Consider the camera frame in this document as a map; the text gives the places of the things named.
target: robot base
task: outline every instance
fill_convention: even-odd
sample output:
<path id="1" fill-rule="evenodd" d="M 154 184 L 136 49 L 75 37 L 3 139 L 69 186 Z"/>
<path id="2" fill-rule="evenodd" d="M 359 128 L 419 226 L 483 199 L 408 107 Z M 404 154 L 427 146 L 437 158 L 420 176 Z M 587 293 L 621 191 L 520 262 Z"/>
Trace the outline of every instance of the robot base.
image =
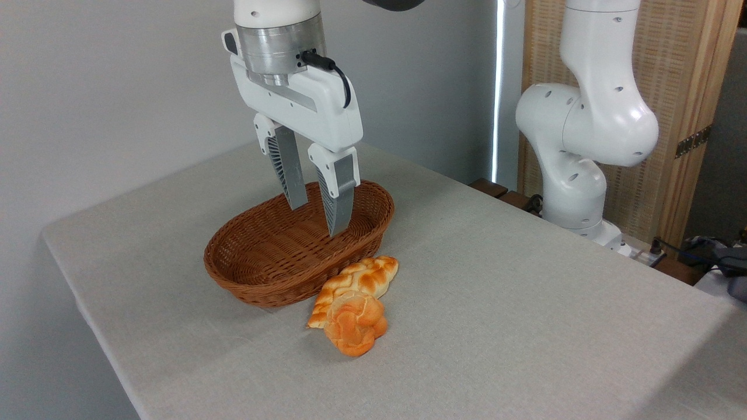
<path id="1" fill-rule="evenodd" d="M 569 231 L 624 256 L 630 256 L 631 254 L 632 249 L 623 242 L 620 229 L 604 219 L 597 226 L 586 229 L 569 229 Z"/>

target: brown woven basket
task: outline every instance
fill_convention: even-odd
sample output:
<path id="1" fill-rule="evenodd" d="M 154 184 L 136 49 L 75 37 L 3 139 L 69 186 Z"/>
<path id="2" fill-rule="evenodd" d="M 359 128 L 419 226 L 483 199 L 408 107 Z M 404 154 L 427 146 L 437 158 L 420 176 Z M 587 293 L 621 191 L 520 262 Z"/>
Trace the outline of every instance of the brown woven basket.
<path id="1" fill-rule="evenodd" d="M 334 238 L 319 184 L 307 184 L 306 193 L 309 203 L 296 211 L 280 194 L 221 227 L 205 248 L 210 277 L 243 302 L 284 306 L 317 294 L 342 268 L 375 254 L 394 215 L 384 188 L 362 181 L 350 225 Z"/>

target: braided bread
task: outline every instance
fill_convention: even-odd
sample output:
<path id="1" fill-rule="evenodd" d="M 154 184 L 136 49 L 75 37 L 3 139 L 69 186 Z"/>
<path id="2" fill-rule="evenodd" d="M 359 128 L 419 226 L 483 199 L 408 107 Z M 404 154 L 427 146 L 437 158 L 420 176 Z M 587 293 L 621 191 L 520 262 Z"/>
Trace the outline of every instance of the braided bread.
<path id="1" fill-rule="evenodd" d="M 399 262 L 390 256 L 366 258 L 343 268 L 339 275 L 327 280 L 322 286 L 306 326 L 324 328 L 329 306 L 346 292 L 360 291 L 378 299 L 386 293 L 398 268 Z"/>

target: white wall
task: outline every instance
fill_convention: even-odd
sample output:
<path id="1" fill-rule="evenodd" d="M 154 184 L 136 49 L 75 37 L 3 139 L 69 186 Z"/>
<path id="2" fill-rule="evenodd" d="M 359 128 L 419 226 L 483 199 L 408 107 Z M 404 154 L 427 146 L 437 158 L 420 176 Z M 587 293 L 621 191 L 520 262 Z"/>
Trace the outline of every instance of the white wall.
<path id="1" fill-rule="evenodd" d="M 365 140 L 488 176 L 494 2 L 323 9 Z M 255 140 L 220 46 L 231 18 L 229 0 L 0 3 L 0 418 L 135 416 L 39 234 Z"/>

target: bread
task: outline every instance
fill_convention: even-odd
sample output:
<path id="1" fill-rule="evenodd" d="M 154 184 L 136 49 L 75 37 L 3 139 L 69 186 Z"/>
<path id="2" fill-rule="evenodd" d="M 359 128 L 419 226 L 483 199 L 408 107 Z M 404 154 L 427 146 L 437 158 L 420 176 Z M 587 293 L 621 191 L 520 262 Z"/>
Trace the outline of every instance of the bread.
<path id="1" fill-rule="evenodd" d="M 386 293 L 389 283 L 397 274 L 399 262 L 390 256 L 366 258 L 348 265 L 340 274 L 327 280 L 317 296 L 308 328 L 324 328 L 327 310 L 332 302 L 349 291 L 360 291 L 376 299 Z"/>
<path id="2" fill-rule="evenodd" d="M 358 357 L 386 333 L 384 305 L 370 294 L 349 291 L 327 311 L 324 334 L 346 356 Z"/>

